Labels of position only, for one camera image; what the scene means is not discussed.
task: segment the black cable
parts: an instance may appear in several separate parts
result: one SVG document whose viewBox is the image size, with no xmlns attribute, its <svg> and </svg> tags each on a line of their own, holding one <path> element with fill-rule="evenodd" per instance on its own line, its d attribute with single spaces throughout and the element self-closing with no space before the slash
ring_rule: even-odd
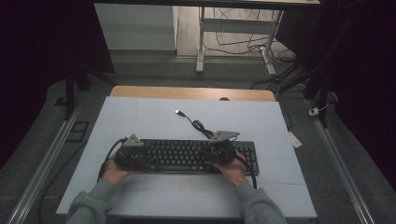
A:
<svg viewBox="0 0 396 224">
<path fill-rule="evenodd" d="M 297 63 L 297 62 L 295 62 L 291 67 L 289 67 L 287 70 L 287 72 L 285 71 L 284 73 L 282 73 L 281 75 L 279 75 L 279 78 L 280 79 L 285 79 L 286 77 L 288 77 L 290 74 L 291 74 L 291 72 L 293 72 L 294 70 L 296 70 L 297 68 L 299 67 L 299 64 Z M 279 83 L 280 82 L 280 80 L 275 80 L 273 83 L 271 83 L 268 87 L 267 87 L 267 90 L 271 90 L 271 88 L 275 85 L 275 84 L 277 84 L 277 83 Z"/>
<path fill-rule="evenodd" d="M 105 161 L 102 163 L 101 167 L 100 167 L 100 171 L 99 171 L 99 175 L 98 175 L 98 179 L 97 181 L 99 181 L 99 179 L 102 177 L 103 173 L 105 172 L 105 168 L 106 168 L 106 163 L 108 161 L 108 158 L 111 155 L 111 152 L 114 150 L 114 148 L 119 144 L 119 143 L 124 143 L 127 140 L 127 138 L 122 138 L 119 141 L 117 141 L 112 147 L 111 149 L 108 151 L 106 157 L 105 157 Z"/>
<path fill-rule="evenodd" d="M 270 54 L 272 54 L 272 55 L 270 55 L 271 59 L 274 60 L 274 62 L 279 63 L 279 64 L 283 64 L 283 63 L 294 63 L 294 62 L 296 62 L 295 59 L 289 58 L 288 60 L 285 60 L 285 59 L 283 59 L 283 58 L 281 58 L 281 57 L 279 56 L 281 52 L 284 52 L 284 51 L 286 51 L 286 50 L 288 50 L 288 49 L 283 49 L 283 50 L 281 50 L 281 51 L 277 54 L 277 56 L 275 56 L 275 55 L 274 55 L 274 52 L 270 49 Z"/>
<path fill-rule="evenodd" d="M 264 40 L 268 39 L 268 36 L 262 37 L 262 38 L 257 38 L 257 39 L 249 39 L 249 40 L 243 40 L 243 41 L 237 41 L 237 42 L 230 42 L 230 43 L 220 43 L 218 39 L 219 45 L 236 45 L 236 44 L 244 44 L 244 43 L 249 43 L 249 42 L 254 42 L 254 41 L 259 41 L 259 40 Z"/>
<path fill-rule="evenodd" d="M 245 167 L 247 168 L 247 170 L 250 172 L 250 176 L 251 176 L 251 180 L 253 182 L 253 188 L 257 189 L 257 181 L 256 181 L 256 176 L 254 175 L 253 169 L 251 168 L 251 166 L 248 164 L 247 161 L 245 161 L 244 159 L 240 158 L 238 155 L 235 155 L 235 158 L 239 161 L 241 161 Z"/>
<path fill-rule="evenodd" d="M 215 133 L 205 129 L 204 124 L 202 124 L 201 121 L 199 120 L 191 121 L 189 117 L 187 117 L 183 112 L 179 110 L 177 110 L 176 113 L 183 118 L 187 118 L 192 124 L 192 127 L 194 127 L 199 132 L 203 133 L 207 137 L 207 139 L 211 139 L 215 135 Z"/>
<path fill-rule="evenodd" d="M 81 146 L 78 147 L 78 149 L 73 152 L 72 156 L 64 163 L 64 165 L 61 167 L 61 169 L 55 174 L 55 177 L 53 177 L 51 179 L 51 181 L 49 182 L 49 184 L 47 185 L 46 189 L 43 192 L 43 197 L 40 199 L 39 203 L 38 203 L 38 207 L 37 207 L 37 219 L 38 219 L 38 223 L 42 223 L 42 214 L 41 214 L 41 207 L 43 206 L 43 202 L 44 202 L 44 198 L 47 194 L 47 191 L 50 189 L 51 185 L 53 184 L 53 182 L 55 181 L 55 179 L 58 177 L 58 175 L 61 173 L 61 171 L 64 169 L 64 167 L 66 167 L 66 165 L 77 155 L 77 153 L 87 144 L 87 141 L 84 142 Z"/>
<path fill-rule="evenodd" d="M 250 49 L 250 50 L 248 50 L 248 51 L 245 51 L 245 52 L 237 52 L 237 53 L 235 53 L 235 52 L 230 52 L 230 51 L 226 51 L 226 50 L 222 50 L 222 49 L 210 49 L 210 48 L 208 48 L 208 47 L 205 45 L 205 43 L 203 43 L 203 44 L 204 44 L 204 47 L 205 47 L 206 49 L 208 49 L 208 50 L 215 50 L 215 51 L 220 51 L 220 52 L 228 53 L 228 54 L 247 54 L 247 53 L 252 52 L 255 48 L 258 47 L 258 46 L 251 46 L 251 48 L 252 48 L 252 47 L 254 47 L 254 48 L 253 48 L 253 49 Z"/>
<path fill-rule="evenodd" d="M 280 76 L 284 76 L 285 74 L 290 73 L 292 71 L 292 70 L 290 71 L 290 69 L 292 69 L 292 67 L 295 66 L 295 64 L 297 64 L 297 63 L 294 63 L 291 66 L 289 66 L 282 74 L 280 74 Z M 253 84 L 250 85 L 249 89 L 253 90 L 253 87 L 256 86 L 257 84 L 261 84 L 261 83 L 264 83 L 264 82 L 267 82 L 267 81 L 272 81 L 272 79 L 265 79 L 265 80 L 262 80 L 262 81 L 254 82 Z"/>
</svg>

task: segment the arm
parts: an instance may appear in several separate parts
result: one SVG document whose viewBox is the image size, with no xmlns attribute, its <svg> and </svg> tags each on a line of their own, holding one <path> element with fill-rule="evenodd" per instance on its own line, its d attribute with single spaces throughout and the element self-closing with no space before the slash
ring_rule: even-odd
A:
<svg viewBox="0 0 396 224">
<path fill-rule="evenodd" d="M 246 181 L 245 165 L 236 159 L 225 165 L 214 164 L 223 175 L 235 186 L 235 195 L 241 203 L 241 216 L 246 224 L 282 223 L 286 219 L 277 205 L 265 194 L 264 189 L 254 189 Z"/>
<path fill-rule="evenodd" d="M 137 173 L 121 170 L 110 158 L 95 187 L 89 193 L 80 192 L 70 204 L 66 223 L 106 223 L 106 213 L 112 208 L 111 198 L 117 186 L 127 176 Z"/>
</svg>

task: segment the cord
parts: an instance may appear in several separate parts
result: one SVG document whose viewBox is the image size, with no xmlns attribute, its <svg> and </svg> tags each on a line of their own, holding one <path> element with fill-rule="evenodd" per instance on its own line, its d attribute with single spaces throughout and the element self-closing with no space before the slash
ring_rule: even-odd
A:
<svg viewBox="0 0 396 224">
<path fill-rule="evenodd" d="M 66 165 L 77 155 L 77 153 L 87 144 L 87 141 L 84 142 L 81 146 L 79 146 L 75 152 L 73 152 L 73 154 L 71 155 L 71 157 L 64 163 L 64 165 L 61 167 L 61 169 L 55 174 L 55 177 L 53 177 L 51 179 L 51 181 L 49 182 L 49 184 L 47 185 L 46 189 L 44 190 L 43 193 L 43 197 L 40 199 L 39 203 L 38 203 L 38 208 L 37 208 L 37 219 L 38 219 L 38 223 L 43 223 L 42 220 L 42 214 L 41 214 L 41 208 L 43 206 L 43 202 L 44 202 L 44 198 L 47 194 L 47 191 L 50 189 L 50 187 L 52 186 L 53 182 L 55 181 L 55 179 L 58 177 L 58 175 L 61 173 L 61 171 L 64 169 L 64 167 L 66 167 Z"/>
<path fill-rule="evenodd" d="M 201 121 L 199 120 L 191 121 L 189 117 L 187 117 L 183 112 L 179 110 L 177 110 L 176 113 L 183 118 L 187 118 L 192 124 L 192 127 L 194 127 L 199 132 L 203 133 L 207 137 L 207 139 L 211 139 L 215 135 L 215 133 L 205 129 L 204 124 L 202 124 Z"/>
<path fill-rule="evenodd" d="M 279 94 L 279 89 L 280 89 L 280 86 L 277 87 L 277 92 L 276 92 L 276 95 L 275 95 L 275 101 L 276 101 L 277 95 Z"/>
<path fill-rule="evenodd" d="M 229 11 L 231 11 L 231 10 L 234 10 L 234 8 L 229 9 L 229 10 L 223 12 L 223 11 L 221 11 L 220 8 L 217 7 L 217 10 L 221 13 L 221 15 L 220 15 L 220 17 L 219 17 L 219 21 L 218 21 L 218 26 L 219 26 L 220 19 L 221 19 L 222 17 L 225 17 L 225 18 L 228 20 L 228 17 L 227 17 L 227 15 L 226 15 L 226 13 L 229 12 Z M 252 13 L 252 9 L 249 10 L 249 17 L 251 16 L 251 13 Z M 216 10 L 215 10 L 215 9 L 213 10 L 213 18 L 214 18 L 214 19 L 216 18 Z M 219 44 L 219 45 L 226 46 L 226 45 L 235 45 L 235 44 L 247 43 L 247 47 L 248 47 L 248 48 L 249 48 L 250 42 L 259 41 L 259 40 L 264 40 L 264 39 L 268 38 L 268 37 L 262 37 L 262 38 L 258 38 L 258 39 L 252 39 L 253 35 L 251 35 L 249 40 L 237 41 L 237 42 L 229 42 L 229 43 L 220 43 L 220 41 L 219 41 L 219 36 L 220 36 L 220 37 L 223 37 L 223 36 L 220 35 L 218 32 L 215 32 L 215 34 L 216 34 L 216 40 L 218 41 L 218 44 Z"/>
<path fill-rule="evenodd" d="M 253 188 L 257 189 L 257 181 L 256 181 L 256 176 L 254 175 L 253 169 L 251 168 L 251 166 L 248 164 L 247 161 L 245 161 L 244 159 L 240 158 L 238 155 L 235 155 L 235 158 L 239 161 L 241 161 L 247 168 L 247 170 L 250 172 L 250 176 L 251 176 L 251 180 L 253 182 Z"/>
<path fill-rule="evenodd" d="M 282 77 L 282 76 L 285 76 L 285 77 L 288 76 L 292 71 L 294 71 L 294 69 L 296 68 L 297 65 L 298 65 L 297 63 L 292 64 L 291 66 L 289 66 L 289 67 L 288 67 L 282 74 L 280 74 L 279 76 L 280 76 L 280 77 Z M 265 80 L 262 80 L 262 81 L 254 82 L 253 84 L 250 85 L 250 89 L 253 90 L 253 87 L 256 86 L 257 84 L 261 84 L 261 83 L 264 83 L 264 82 L 267 82 L 267 81 L 271 81 L 271 79 L 265 79 Z"/>
<path fill-rule="evenodd" d="M 327 100 L 327 104 L 323 108 L 319 109 L 318 111 L 326 109 L 328 105 L 329 105 L 329 100 Z"/>
<path fill-rule="evenodd" d="M 119 141 L 117 141 L 112 147 L 111 149 L 108 151 L 106 157 L 105 157 L 105 161 L 102 163 L 101 167 L 100 167 L 100 171 L 99 171 L 99 175 L 98 175 L 98 179 L 97 181 L 99 181 L 99 179 L 102 177 L 103 173 L 105 172 L 105 168 L 106 168 L 106 163 L 109 160 L 109 157 L 111 155 L 111 152 L 114 150 L 114 148 L 119 144 L 119 143 L 124 143 L 127 140 L 127 138 L 123 138 L 120 139 Z"/>
<path fill-rule="evenodd" d="M 215 50 L 215 51 L 220 51 L 220 52 L 228 53 L 228 54 L 247 54 L 247 53 L 252 52 L 252 51 L 253 51 L 254 49 L 256 49 L 256 48 L 261 47 L 261 45 L 254 45 L 254 46 L 251 46 L 251 47 L 249 48 L 249 50 L 248 50 L 248 51 L 245 51 L 245 52 L 230 52 L 230 51 L 226 51 L 226 50 L 222 50 L 222 49 L 210 49 L 210 48 L 208 48 L 208 47 L 205 45 L 205 43 L 203 43 L 203 44 L 204 44 L 204 47 L 205 47 L 206 49 L 208 49 L 208 50 Z"/>
<path fill-rule="evenodd" d="M 285 52 L 285 51 L 287 51 L 287 50 L 289 50 L 289 49 L 282 49 L 278 54 L 277 54 L 277 56 L 275 56 L 274 55 L 274 52 L 270 49 L 270 58 L 272 59 L 272 60 L 274 60 L 274 62 L 276 62 L 276 63 L 278 63 L 278 64 L 283 64 L 283 63 L 294 63 L 296 60 L 295 60 L 295 58 L 291 58 L 291 57 L 284 57 L 284 58 L 282 58 L 282 57 L 280 57 L 279 55 L 280 55 L 280 53 L 281 52 Z"/>
</svg>

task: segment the table surface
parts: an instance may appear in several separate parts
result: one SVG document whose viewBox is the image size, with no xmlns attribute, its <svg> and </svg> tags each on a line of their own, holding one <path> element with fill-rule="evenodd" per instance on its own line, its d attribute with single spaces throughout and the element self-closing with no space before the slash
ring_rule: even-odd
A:
<svg viewBox="0 0 396 224">
<path fill-rule="evenodd" d="M 187 100 L 175 99 L 183 95 Z M 232 100 L 219 101 L 223 96 Z M 258 96 L 267 100 L 257 100 Z M 113 89 L 57 213 L 66 214 L 80 191 L 91 190 L 108 150 L 124 136 L 135 133 L 139 138 L 204 140 L 187 119 L 175 115 L 176 109 L 199 119 L 209 130 L 236 131 L 241 133 L 238 140 L 254 141 L 261 170 L 257 176 L 258 187 L 265 189 L 286 217 L 317 216 L 279 104 L 274 102 L 270 91 L 165 87 Z M 134 175 L 116 191 L 114 208 L 109 214 L 239 217 L 239 202 L 230 195 L 233 195 L 233 187 L 221 175 Z"/>
</svg>

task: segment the hand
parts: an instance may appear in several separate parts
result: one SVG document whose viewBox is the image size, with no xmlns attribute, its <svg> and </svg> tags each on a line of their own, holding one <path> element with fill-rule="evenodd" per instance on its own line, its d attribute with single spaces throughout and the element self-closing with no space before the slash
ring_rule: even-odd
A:
<svg viewBox="0 0 396 224">
<path fill-rule="evenodd" d="M 244 161 L 246 160 L 245 157 L 238 151 L 236 151 L 236 155 L 238 155 Z M 245 181 L 245 164 L 237 159 L 233 159 L 233 161 L 224 165 L 214 163 L 213 166 L 218 168 L 218 170 L 220 170 L 235 187 Z"/>
<path fill-rule="evenodd" d="M 122 181 L 129 175 L 137 175 L 142 173 L 141 171 L 124 171 L 114 162 L 113 154 L 106 162 L 105 172 L 102 178 L 110 182 L 111 184 L 118 186 Z"/>
</svg>

